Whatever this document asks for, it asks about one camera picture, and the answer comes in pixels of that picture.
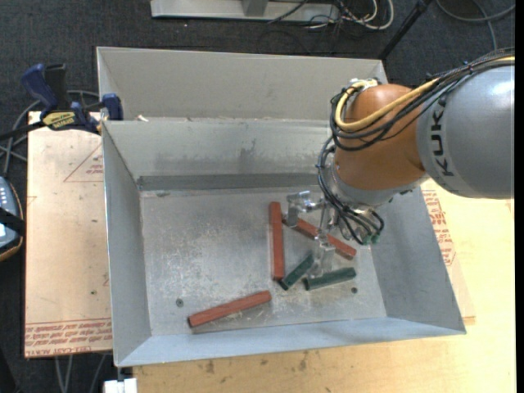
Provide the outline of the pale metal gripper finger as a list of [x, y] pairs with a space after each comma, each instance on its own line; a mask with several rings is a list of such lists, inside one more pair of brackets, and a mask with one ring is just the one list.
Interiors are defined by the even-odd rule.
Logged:
[[327, 238], [319, 238], [314, 250], [314, 272], [329, 273], [332, 271], [332, 261], [335, 255], [335, 246]]
[[298, 224], [299, 214], [308, 213], [313, 209], [310, 191], [296, 192], [287, 195], [287, 224], [295, 227]]

